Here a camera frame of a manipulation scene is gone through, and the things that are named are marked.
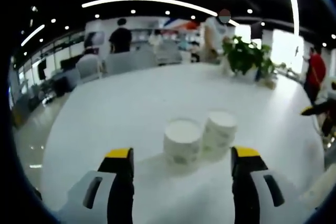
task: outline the person in white shirt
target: person in white shirt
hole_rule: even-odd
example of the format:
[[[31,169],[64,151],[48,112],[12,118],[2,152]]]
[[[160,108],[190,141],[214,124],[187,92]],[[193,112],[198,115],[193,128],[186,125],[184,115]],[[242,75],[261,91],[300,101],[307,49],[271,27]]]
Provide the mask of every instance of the person in white shirt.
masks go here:
[[[163,39],[160,30],[154,30],[151,36],[148,39],[150,45],[153,46],[153,51],[156,54],[161,46]]]
[[[217,17],[209,17],[204,23],[204,47],[201,50],[201,61],[211,62],[223,53],[222,43],[227,37],[227,26]]]

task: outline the chair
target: chair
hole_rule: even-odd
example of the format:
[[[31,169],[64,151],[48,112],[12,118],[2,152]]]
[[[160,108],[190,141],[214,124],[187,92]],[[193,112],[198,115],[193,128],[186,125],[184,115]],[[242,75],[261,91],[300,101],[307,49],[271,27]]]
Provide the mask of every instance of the chair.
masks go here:
[[[108,75],[147,69],[155,66],[157,66],[157,64],[155,62],[154,53],[141,49],[134,52],[111,54],[105,59],[105,68]]]
[[[178,45],[172,40],[164,41],[156,53],[158,64],[176,64],[182,62],[182,56]]]
[[[80,82],[85,83],[96,79],[101,79],[102,74],[100,72],[100,61],[98,57],[78,61],[76,68],[79,71]]]

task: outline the person in red shirt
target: person in red shirt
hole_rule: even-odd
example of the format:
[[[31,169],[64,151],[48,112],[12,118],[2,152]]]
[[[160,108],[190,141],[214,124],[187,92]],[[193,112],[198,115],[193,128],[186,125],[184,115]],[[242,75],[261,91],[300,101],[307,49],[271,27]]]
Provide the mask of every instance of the person in red shirt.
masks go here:
[[[308,72],[303,88],[311,104],[314,105],[326,75],[326,65],[321,57],[321,47],[311,49],[308,64]]]

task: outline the stack of paper cups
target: stack of paper cups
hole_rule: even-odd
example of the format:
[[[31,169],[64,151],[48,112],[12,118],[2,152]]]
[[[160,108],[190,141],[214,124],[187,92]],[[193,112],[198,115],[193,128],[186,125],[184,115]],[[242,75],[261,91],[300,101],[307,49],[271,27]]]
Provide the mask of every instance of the stack of paper cups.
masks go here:
[[[204,157],[218,159],[225,155],[237,132],[236,118],[225,110],[209,113],[203,132]]]
[[[164,134],[164,153],[169,169],[174,173],[189,173],[198,168],[202,147],[202,130],[190,119],[169,123]]]

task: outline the person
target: person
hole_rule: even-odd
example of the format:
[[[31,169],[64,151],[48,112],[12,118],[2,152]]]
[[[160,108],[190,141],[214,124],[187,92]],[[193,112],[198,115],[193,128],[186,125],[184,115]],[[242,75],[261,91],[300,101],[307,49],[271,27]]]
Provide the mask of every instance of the person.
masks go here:
[[[120,18],[117,21],[118,29],[116,29],[109,39],[112,53],[128,52],[130,51],[132,42],[132,33],[124,26],[127,21],[125,18]]]
[[[227,38],[227,26],[218,19],[210,17],[205,21],[204,47],[201,53],[201,61],[214,61],[223,50],[223,40]]]
[[[156,54],[159,50],[159,47],[162,44],[162,35],[160,30],[154,30],[151,36],[148,39],[150,45],[153,46],[153,51]]]
[[[321,47],[311,48],[309,54],[310,58],[305,59],[309,66],[303,88],[311,104],[314,105],[326,75],[326,65],[321,57]]]

